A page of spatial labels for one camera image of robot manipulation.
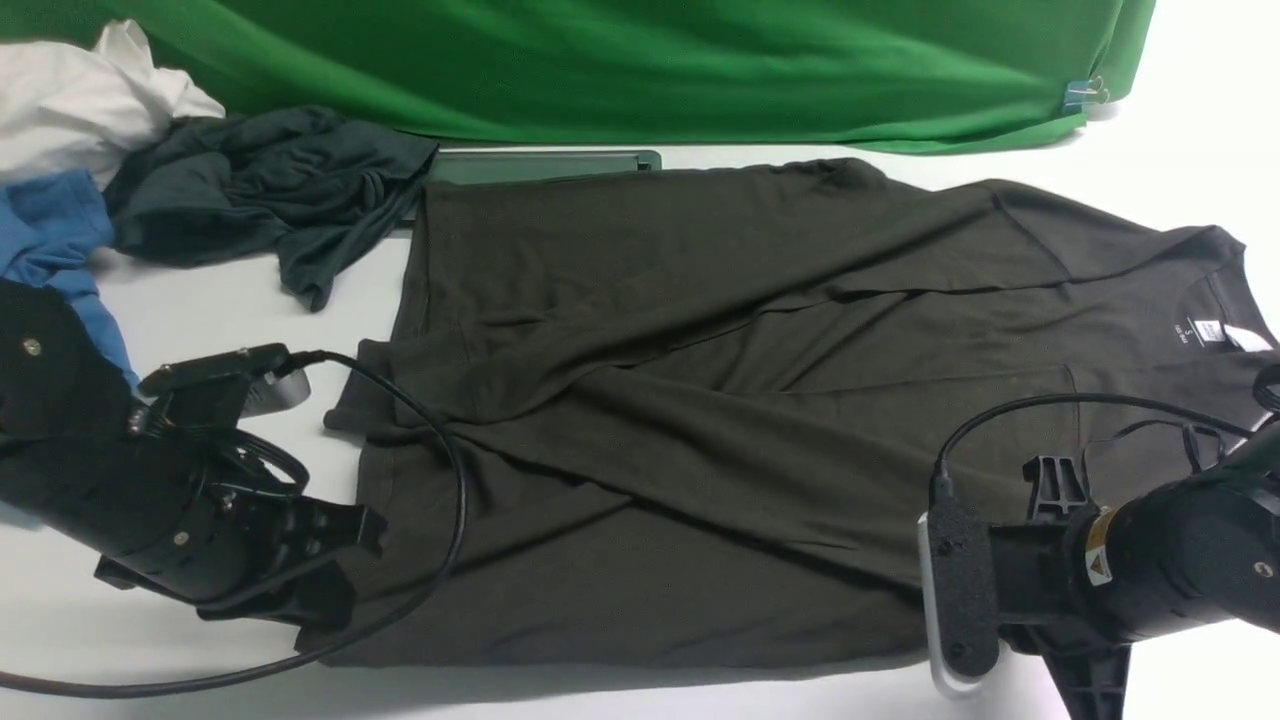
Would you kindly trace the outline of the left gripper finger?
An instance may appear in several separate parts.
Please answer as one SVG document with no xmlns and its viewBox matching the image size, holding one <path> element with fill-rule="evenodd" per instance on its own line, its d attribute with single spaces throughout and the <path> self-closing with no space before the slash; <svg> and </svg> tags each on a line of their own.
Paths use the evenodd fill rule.
<svg viewBox="0 0 1280 720">
<path fill-rule="evenodd" d="M 317 498 L 300 501 L 301 556 L 307 561 L 358 551 L 381 559 L 387 519 L 364 505 L 340 505 Z"/>
<path fill-rule="evenodd" d="M 303 630 L 337 632 L 348 626 L 357 593 L 337 565 L 323 565 L 276 585 L 256 585 L 228 600 L 201 603 L 205 621 L 256 619 Z"/>
</svg>

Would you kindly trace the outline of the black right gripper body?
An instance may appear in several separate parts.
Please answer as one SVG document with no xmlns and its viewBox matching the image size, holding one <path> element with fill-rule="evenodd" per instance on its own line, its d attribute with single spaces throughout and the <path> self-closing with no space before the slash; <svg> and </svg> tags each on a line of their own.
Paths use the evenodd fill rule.
<svg viewBox="0 0 1280 720">
<path fill-rule="evenodd" d="M 1084 543 L 1101 515 L 1087 477 L 1070 457 L 1023 465 L 1027 518 L 989 528 L 998 635 L 1038 656 L 1071 719 L 1120 719 L 1132 650 L 1091 597 Z"/>
</svg>

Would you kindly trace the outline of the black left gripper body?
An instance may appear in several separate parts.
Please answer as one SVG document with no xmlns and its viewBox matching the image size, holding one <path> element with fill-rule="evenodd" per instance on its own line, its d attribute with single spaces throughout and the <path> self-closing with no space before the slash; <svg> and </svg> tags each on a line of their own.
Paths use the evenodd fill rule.
<svg viewBox="0 0 1280 720">
<path fill-rule="evenodd" d="M 307 474 L 273 474 L 259 439 L 233 428 L 165 429 L 116 443 L 95 480 L 95 575 L 189 606 L 276 585 L 323 565 L 301 556 Z"/>
</svg>

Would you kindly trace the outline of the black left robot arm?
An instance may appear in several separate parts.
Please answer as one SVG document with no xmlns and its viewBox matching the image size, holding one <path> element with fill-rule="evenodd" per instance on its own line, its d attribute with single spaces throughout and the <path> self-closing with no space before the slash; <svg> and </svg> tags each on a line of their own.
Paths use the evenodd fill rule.
<svg viewBox="0 0 1280 720">
<path fill-rule="evenodd" d="M 99 555 L 95 577 L 191 606 L 334 632 L 339 564 L 381 552 L 371 509 L 305 495 L 308 471 L 241 420 L 311 392 L 284 345 L 160 368 L 138 387 L 55 290 L 3 282 L 3 502 Z"/>
</svg>

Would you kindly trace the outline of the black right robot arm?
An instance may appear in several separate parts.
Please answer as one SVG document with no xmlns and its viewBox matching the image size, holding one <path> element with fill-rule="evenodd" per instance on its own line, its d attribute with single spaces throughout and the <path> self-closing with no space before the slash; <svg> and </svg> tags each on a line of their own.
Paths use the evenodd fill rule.
<svg viewBox="0 0 1280 720">
<path fill-rule="evenodd" d="M 1115 507 L 995 525 L 998 635 L 1073 719 L 1124 715 L 1132 648 L 1238 619 L 1277 629 L 1277 425 Z"/>
</svg>

